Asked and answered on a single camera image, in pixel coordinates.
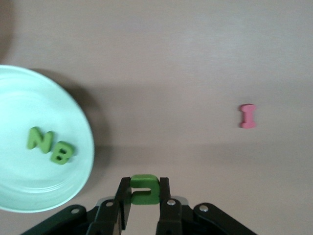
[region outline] green letter n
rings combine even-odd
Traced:
[[[51,149],[53,132],[49,131],[43,136],[38,127],[29,130],[27,148],[33,149],[38,146],[43,153],[48,153]]]

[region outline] green object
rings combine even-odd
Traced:
[[[38,146],[43,153],[48,153],[51,150],[52,140],[52,131],[49,131],[42,135],[40,129],[35,126],[29,130],[27,148],[33,149]]]
[[[158,178],[154,175],[134,175],[131,178],[132,188],[149,188],[149,191],[135,191],[132,194],[132,203],[135,205],[158,204],[160,186]]]
[[[59,141],[53,149],[51,161],[54,163],[64,165],[69,158],[74,154],[74,146],[64,141]]]

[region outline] white plate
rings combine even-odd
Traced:
[[[51,151],[27,148],[29,130],[55,133]],[[75,147],[63,165],[50,160],[59,141]],[[58,84],[31,70],[0,66],[0,208],[41,212],[73,198],[85,185],[94,143],[88,121]]]

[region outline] bolt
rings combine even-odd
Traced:
[[[107,206],[107,207],[113,206],[113,202],[108,202],[108,203],[106,204],[106,206]]]
[[[169,206],[173,206],[173,205],[176,204],[176,202],[175,202],[173,199],[170,199],[170,200],[167,201],[167,204],[168,204]]]
[[[201,206],[199,207],[199,209],[200,209],[200,211],[202,211],[202,212],[208,212],[208,211],[209,211],[209,208],[208,208],[207,206],[205,206],[205,205],[201,205]]]

